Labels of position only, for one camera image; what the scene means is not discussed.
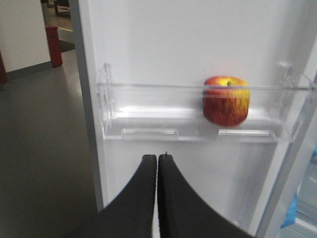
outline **door shelf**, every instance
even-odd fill
[[[275,85],[250,90],[247,118],[238,126],[213,124],[203,115],[203,92],[214,87],[113,83],[107,64],[98,75],[104,139],[275,143],[292,142],[316,99],[316,85],[302,74],[284,73]]]

